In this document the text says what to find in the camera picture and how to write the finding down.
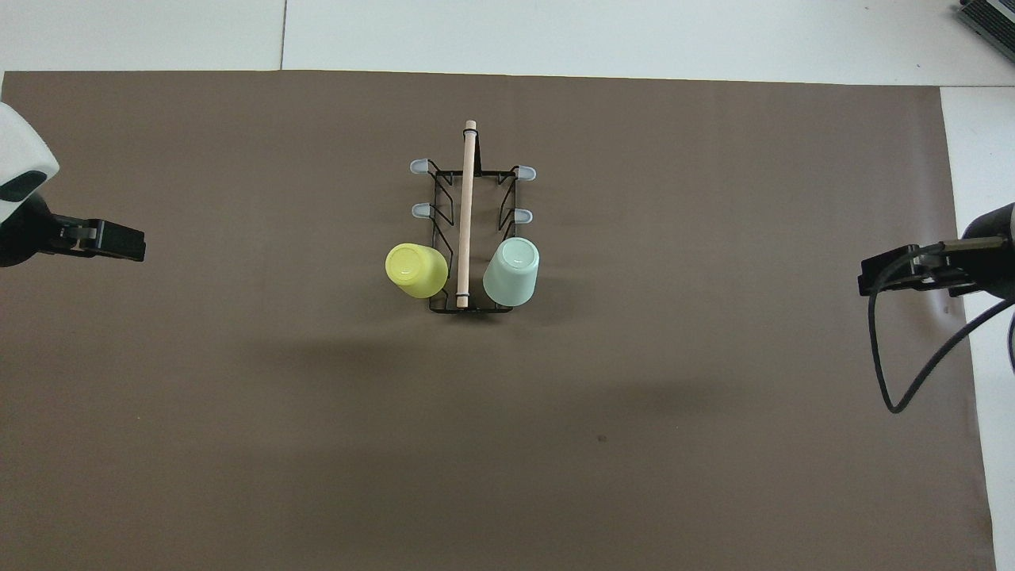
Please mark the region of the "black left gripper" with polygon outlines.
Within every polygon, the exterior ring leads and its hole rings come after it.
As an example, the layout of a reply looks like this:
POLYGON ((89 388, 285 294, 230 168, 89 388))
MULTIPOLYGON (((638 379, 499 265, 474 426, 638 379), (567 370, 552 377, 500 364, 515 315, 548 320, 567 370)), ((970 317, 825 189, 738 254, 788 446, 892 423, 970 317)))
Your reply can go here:
POLYGON ((142 263, 147 243, 142 231, 101 218, 86 218, 63 225, 48 208, 43 196, 35 193, 2 223, 1 267, 12 267, 50 249, 61 238, 70 244, 73 256, 116 258, 142 263))

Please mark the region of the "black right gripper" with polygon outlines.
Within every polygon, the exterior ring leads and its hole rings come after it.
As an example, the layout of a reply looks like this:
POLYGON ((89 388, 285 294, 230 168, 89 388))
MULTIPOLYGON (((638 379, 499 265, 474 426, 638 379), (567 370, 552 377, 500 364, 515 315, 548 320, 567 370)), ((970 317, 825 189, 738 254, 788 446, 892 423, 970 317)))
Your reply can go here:
POLYGON ((1001 237, 1005 245, 975 251, 961 243, 916 243, 886 251, 860 263, 858 293, 888 290, 945 289, 950 297, 975 291, 974 283, 990 295, 1004 300, 1014 297, 1014 203, 976 217, 962 235, 964 239, 1001 237))

